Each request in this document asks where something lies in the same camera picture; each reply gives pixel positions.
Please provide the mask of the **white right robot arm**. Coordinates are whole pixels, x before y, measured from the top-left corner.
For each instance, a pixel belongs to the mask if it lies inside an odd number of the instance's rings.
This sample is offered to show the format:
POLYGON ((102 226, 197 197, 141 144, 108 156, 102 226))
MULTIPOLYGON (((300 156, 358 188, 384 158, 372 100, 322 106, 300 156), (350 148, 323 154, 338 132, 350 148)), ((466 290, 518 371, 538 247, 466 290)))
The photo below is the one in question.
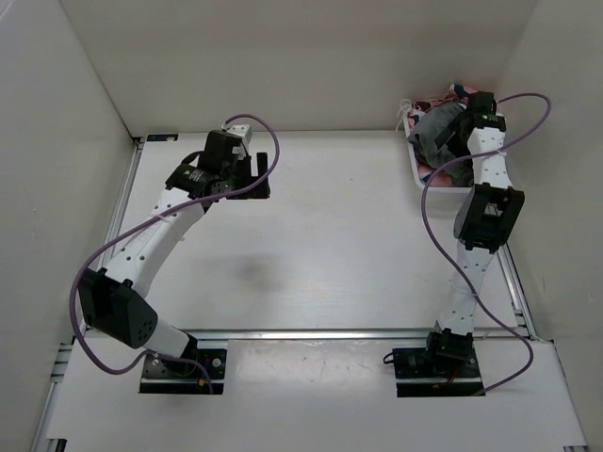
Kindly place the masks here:
POLYGON ((456 376, 473 351, 476 296, 494 254, 504 245, 525 201, 513 188, 506 168, 506 121, 497 112, 491 92, 478 91, 436 143, 451 144, 463 168, 472 171, 473 186, 454 222, 457 240, 455 272, 448 307, 436 320, 427 339, 423 364, 434 376, 456 376))

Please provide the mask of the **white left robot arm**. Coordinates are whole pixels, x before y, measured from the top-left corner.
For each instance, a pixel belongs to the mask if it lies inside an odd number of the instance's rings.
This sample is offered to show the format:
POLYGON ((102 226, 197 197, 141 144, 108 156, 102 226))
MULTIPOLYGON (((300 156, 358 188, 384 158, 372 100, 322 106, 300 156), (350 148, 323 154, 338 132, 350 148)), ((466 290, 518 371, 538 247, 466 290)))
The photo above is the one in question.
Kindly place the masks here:
POLYGON ((176 245, 221 197, 269 197, 268 156, 251 157, 250 125, 211 131, 198 152, 187 155, 165 182, 151 225, 126 239, 98 270, 86 269, 77 291, 86 324, 131 347, 165 356, 177 377, 194 372, 197 341, 162 320, 147 302, 152 282, 176 245))

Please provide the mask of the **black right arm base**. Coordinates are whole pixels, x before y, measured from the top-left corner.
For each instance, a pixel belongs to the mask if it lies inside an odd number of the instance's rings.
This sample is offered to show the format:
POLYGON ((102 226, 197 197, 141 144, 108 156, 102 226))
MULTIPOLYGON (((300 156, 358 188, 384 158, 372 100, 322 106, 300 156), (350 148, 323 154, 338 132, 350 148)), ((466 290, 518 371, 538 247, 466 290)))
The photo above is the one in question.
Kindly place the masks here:
POLYGON ((393 367, 398 398, 479 396, 484 389, 476 352, 465 363, 432 363, 424 347, 396 347, 383 356, 393 367))

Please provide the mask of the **grey shorts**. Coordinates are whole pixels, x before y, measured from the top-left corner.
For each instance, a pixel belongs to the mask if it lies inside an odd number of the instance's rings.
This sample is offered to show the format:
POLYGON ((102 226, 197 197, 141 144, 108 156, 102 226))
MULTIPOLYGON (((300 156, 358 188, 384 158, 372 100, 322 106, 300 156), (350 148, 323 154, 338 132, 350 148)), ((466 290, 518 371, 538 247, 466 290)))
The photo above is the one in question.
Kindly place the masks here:
POLYGON ((408 136, 420 164, 437 170, 452 160, 469 155, 464 141, 458 135, 459 116, 465 107, 447 102, 427 112, 408 136))

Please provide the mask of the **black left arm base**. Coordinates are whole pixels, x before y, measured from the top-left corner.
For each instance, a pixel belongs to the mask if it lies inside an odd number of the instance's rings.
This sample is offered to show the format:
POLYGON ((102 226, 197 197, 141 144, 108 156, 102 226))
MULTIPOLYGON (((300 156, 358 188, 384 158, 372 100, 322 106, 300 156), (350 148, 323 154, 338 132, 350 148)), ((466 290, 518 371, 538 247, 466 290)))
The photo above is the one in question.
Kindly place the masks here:
POLYGON ((145 358, 140 374, 139 393, 145 395, 220 396, 224 391, 227 364, 226 347, 198 345, 198 366, 145 358))

